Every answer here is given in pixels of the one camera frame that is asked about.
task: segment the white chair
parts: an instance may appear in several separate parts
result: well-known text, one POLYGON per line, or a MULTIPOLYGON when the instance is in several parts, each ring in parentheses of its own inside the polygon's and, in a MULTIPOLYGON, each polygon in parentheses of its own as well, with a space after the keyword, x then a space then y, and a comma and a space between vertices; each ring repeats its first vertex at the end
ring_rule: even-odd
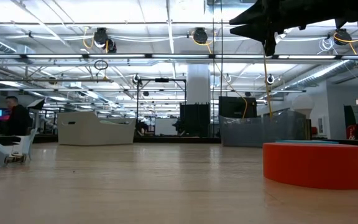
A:
POLYGON ((132 144, 135 126, 135 119, 99 119, 93 112, 59 113, 59 144, 72 146, 132 144))
POLYGON ((6 166, 11 162, 25 162, 27 156, 31 157, 31 145, 35 137, 35 129, 31 130, 29 136, 15 136, 20 141, 15 141, 12 146, 0 144, 0 165, 6 166))

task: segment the wooden floor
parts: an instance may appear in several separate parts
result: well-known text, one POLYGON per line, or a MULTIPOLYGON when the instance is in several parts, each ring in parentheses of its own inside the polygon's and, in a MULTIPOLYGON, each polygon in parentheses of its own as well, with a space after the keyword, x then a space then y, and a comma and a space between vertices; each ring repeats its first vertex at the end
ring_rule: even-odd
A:
POLYGON ((0 223, 358 223, 358 190, 262 176, 262 150, 207 144, 36 144, 0 167, 0 223))

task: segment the fluorescent light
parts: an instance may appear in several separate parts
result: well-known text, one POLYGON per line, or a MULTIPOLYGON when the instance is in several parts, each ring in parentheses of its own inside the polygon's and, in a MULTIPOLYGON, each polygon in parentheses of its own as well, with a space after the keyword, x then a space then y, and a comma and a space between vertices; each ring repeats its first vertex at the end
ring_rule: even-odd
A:
POLYGON ((272 93, 303 93, 303 90, 272 90, 272 93))
POLYGON ((89 91, 88 89, 57 89, 57 91, 89 91))
POLYGON ((139 99, 139 101, 185 101, 184 99, 139 99))
POLYGON ((45 109, 45 110, 59 110, 59 108, 56 108, 56 107, 54 107, 54 108, 43 108, 43 109, 45 109))
POLYGON ((82 55, 27 55, 28 58, 82 58, 82 55))
POLYGON ((0 58, 20 58, 20 55, 16 55, 16 54, 0 54, 0 58))
POLYGON ((54 89, 24 89, 24 91, 55 91, 54 89))
POLYGON ((358 60, 358 55, 344 55, 344 56, 342 56, 342 59, 358 60))
POLYGON ((144 58, 144 54, 91 54, 90 58, 144 58))
MULTIPOLYGON (((140 91, 160 91, 160 90, 163 90, 163 91, 172 91, 172 92, 176 92, 176 91, 183 91, 183 90, 181 90, 181 89, 164 89, 164 88, 161 88, 161 89, 146 89, 146 88, 144 88, 144 89, 142 89, 142 90, 140 90, 140 91)), ((134 91, 134 92, 136 92, 137 90, 136 89, 130 89, 130 90, 128 90, 128 91, 134 91)))
POLYGON ((0 84, 9 85, 9 86, 13 86, 13 87, 21 87, 20 84, 18 84, 16 82, 10 82, 10 81, 0 81, 0 84))
POLYGON ((209 58, 209 55, 186 55, 186 54, 153 54, 152 58, 209 58))
POLYGON ((279 59, 334 59, 336 55, 279 55, 279 59))
POLYGON ((263 55, 216 55, 216 58, 232 58, 232 59, 237 59, 237 58, 260 59, 263 57, 264 57, 263 55))
POLYGON ((20 89, 0 88, 0 91, 20 91, 20 89))
POLYGON ((59 97, 59 96, 50 96, 49 98, 51 98, 53 100, 57 100, 57 101, 66 101, 66 98, 59 97))

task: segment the white wall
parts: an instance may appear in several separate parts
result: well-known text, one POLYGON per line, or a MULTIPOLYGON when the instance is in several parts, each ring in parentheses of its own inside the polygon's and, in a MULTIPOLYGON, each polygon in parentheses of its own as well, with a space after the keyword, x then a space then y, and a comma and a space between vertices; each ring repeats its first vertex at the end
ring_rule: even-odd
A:
MULTIPOLYGON (((318 127, 318 119, 325 116, 326 124, 326 137, 330 138, 329 116, 328 116, 328 98, 327 98, 327 84, 321 82, 317 87, 306 88, 306 93, 289 93, 284 101, 273 101, 273 111, 283 110, 292 107, 292 101, 300 94, 307 94, 312 97, 314 101, 314 108, 310 113, 311 125, 318 127)), ((269 112, 268 106, 258 106, 258 115, 262 115, 269 112)))
POLYGON ((339 85, 328 83, 327 91, 331 139, 346 139, 344 105, 356 105, 356 100, 358 100, 358 79, 339 85))

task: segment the ceiling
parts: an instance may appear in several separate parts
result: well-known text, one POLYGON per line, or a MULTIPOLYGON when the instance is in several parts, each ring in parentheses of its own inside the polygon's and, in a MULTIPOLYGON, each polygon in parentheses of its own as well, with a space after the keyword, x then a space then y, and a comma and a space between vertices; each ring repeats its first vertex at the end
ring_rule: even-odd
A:
MULTIPOLYGON (((103 54, 104 51, 95 45, 88 49, 83 43, 85 41, 87 45, 91 45, 92 34, 98 27, 108 29, 108 34, 116 43, 119 54, 209 54, 207 46, 197 45, 191 38, 191 33, 196 27, 204 27, 209 35, 208 40, 211 42, 212 54, 262 55, 260 42, 231 35, 229 32, 233 26, 228 24, 228 20, 236 17, 250 4, 239 4, 239 7, 231 9, 226 8, 226 5, 223 4, 223 13, 221 14, 218 10, 213 16, 208 8, 204 11, 203 0, 28 0, 23 1, 24 10, 13 1, 0 0, 0 41, 11 46, 28 46, 37 54, 86 54, 87 51, 91 54, 103 54)), ((346 24, 344 28, 353 38, 358 39, 357 23, 346 24)), ((306 30, 289 29, 286 34, 277 36, 276 54, 353 54, 349 45, 330 45, 332 38, 323 43, 324 38, 328 34, 333 35, 334 32, 334 21, 310 24, 306 30)), ((358 51, 358 43, 355 43, 354 47, 358 51)), ((58 60, 61 63, 77 64, 61 67, 53 65, 51 61, 47 60, 35 61, 49 64, 41 69, 29 65, 27 74, 34 73, 32 75, 34 79, 51 76, 67 79, 90 79, 95 78, 98 72, 93 68, 93 61, 84 63, 79 60, 58 60)), ((98 78, 105 75, 112 80, 112 83, 82 82, 81 87, 86 89, 133 88, 131 84, 134 74, 138 74, 141 78, 173 78, 175 76, 178 79, 185 79, 187 65, 194 63, 189 60, 138 59, 131 60, 134 65, 128 66, 125 64, 126 62, 127 60, 123 59, 109 60, 111 66, 103 73, 99 73, 98 78)), ((214 70, 213 62, 207 63, 209 63, 212 72, 214 70)), ((279 77, 280 81, 277 82, 285 83, 320 64, 320 62, 312 60, 302 60, 301 62, 269 60, 267 72, 279 77)), ((233 63, 229 60, 221 63, 219 61, 219 65, 215 65, 216 76, 220 75, 219 69, 222 66, 223 74, 230 76, 229 79, 231 79, 230 82, 234 88, 258 90, 265 88, 263 60, 252 63, 245 61, 233 63)), ((4 67, 8 71, 2 73, 6 78, 9 78, 7 76, 9 72, 13 74, 10 78, 23 77, 25 74, 25 66, 22 64, 18 66, 14 60, 0 60, 0 67, 4 67)), ((38 85, 40 88, 67 88, 62 83, 50 85, 33 82, 31 85, 38 85)), ((226 82, 222 85, 224 89, 230 89, 226 82)), ((179 89, 173 82, 151 82, 147 88, 179 89)), ((128 93, 99 92, 97 94, 114 103, 133 103, 131 94, 128 95, 128 93)), ((71 100, 99 102, 88 96, 79 97, 74 93, 68 93, 67 96, 71 100)), ((177 91, 174 93, 150 93, 150 96, 144 98, 181 99, 183 97, 184 93, 177 91)))

